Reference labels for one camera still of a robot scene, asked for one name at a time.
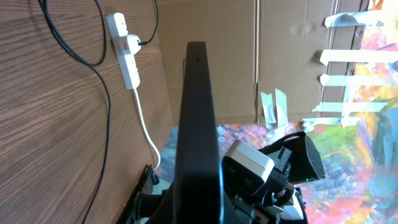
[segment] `power strip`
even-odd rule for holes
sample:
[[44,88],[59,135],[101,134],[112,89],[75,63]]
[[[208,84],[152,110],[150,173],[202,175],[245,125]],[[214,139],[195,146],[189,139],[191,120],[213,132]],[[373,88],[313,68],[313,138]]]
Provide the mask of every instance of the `power strip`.
[[136,89],[140,81],[134,54],[141,49],[141,46],[138,45],[140,39],[137,35],[129,34],[124,15],[120,12],[106,15],[106,20],[119,61],[124,85],[128,90]]

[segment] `colorful painting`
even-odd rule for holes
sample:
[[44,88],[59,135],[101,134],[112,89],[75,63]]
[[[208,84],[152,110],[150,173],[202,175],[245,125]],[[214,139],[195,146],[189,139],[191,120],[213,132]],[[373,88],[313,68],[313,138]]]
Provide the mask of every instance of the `colorful painting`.
[[[381,2],[373,1],[373,6],[398,9],[396,0]],[[366,27],[361,49],[398,51],[397,43],[398,12],[388,16],[383,27]],[[355,75],[398,80],[398,62],[359,63]],[[362,86],[354,101],[386,101],[387,106],[378,113],[352,114],[361,118],[356,126],[317,125],[308,133],[327,173],[324,180],[301,185],[310,223],[398,223],[397,97],[397,85]],[[298,130],[300,124],[289,123],[283,134]],[[163,150],[157,191],[174,179],[177,133],[174,128]],[[237,139],[261,148],[276,136],[280,133],[261,124],[218,126],[220,155]]]

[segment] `cardboard box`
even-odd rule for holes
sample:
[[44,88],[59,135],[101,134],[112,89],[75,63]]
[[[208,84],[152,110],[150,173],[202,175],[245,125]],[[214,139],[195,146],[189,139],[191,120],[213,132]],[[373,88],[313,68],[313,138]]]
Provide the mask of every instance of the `cardboard box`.
[[333,115],[311,112],[321,101],[343,98],[344,89],[322,88],[319,76],[349,74],[349,65],[325,67],[314,55],[324,49],[359,49],[355,39],[361,35],[355,27],[327,29],[323,21],[332,14],[359,11],[367,6],[363,1],[159,0],[160,47],[175,124],[183,58],[193,40],[206,42],[219,124],[254,123],[256,118],[263,123],[260,92],[272,93],[275,104],[276,88],[287,95],[289,121]]

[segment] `white tape strip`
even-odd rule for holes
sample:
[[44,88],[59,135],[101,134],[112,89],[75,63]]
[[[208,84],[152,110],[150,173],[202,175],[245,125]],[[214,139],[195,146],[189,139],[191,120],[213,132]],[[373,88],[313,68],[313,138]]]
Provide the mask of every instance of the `white tape strip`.
[[347,118],[349,116],[349,113],[351,112],[351,108],[349,106],[354,100],[355,89],[355,86],[346,86],[346,91],[344,92],[343,99],[343,110],[341,111],[342,118]]
[[286,94],[278,89],[275,89],[275,98],[276,112],[278,117],[278,128],[281,128],[287,125],[288,122]]
[[342,26],[384,26],[384,14],[382,10],[373,10],[365,12],[346,12],[325,19],[326,28]]
[[398,52],[382,50],[323,50],[321,63],[329,62],[385,62],[398,60]]
[[320,77],[321,84],[324,86],[383,86],[398,83],[398,80],[388,80],[385,78],[375,78],[362,75],[327,75]]
[[360,118],[348,117],[348,118],[305,118],[303,119],[303,127],[305,132],[313,131],[314,126],[317,124],[329,124],[329,125],[339,125],[344,124],[344,126],[354,126],[359,121]]
[[[350,112],[378,112],[387,103],[357,102],[347,103],[347,110]],[[343,103],[321,102],[312,112],[343,112]]]
[[274,102],[272,101],[272,94],[265,94],[261,92],[262,109],[264,110],[264,117],[266,119],[267,128],[271,128],[270,124],[275,124]]

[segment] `wooden wall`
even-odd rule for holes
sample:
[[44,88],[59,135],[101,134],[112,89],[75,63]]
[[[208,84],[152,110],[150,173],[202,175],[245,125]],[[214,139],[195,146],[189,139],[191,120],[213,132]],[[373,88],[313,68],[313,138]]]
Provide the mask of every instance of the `wooden wall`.
[[[99,0],[121,12],[130,33],[147,40],[155,26],[150,0]],[[87,61],[103,51],[92,0],[49,0],[50,16]],[[97,67],[112,99],[111,142],[103,184],[87,223],[114,223],[144,169],[157,161],[146,142],[132,92],[124,88],[107,30]],[[161,150],[172,117],[157,36],[136,55],[138,92],[148,132]],[[106,93],[98,77],[54,40],[36,0],[0,1],[0,222],[80,223],[104,156]]]

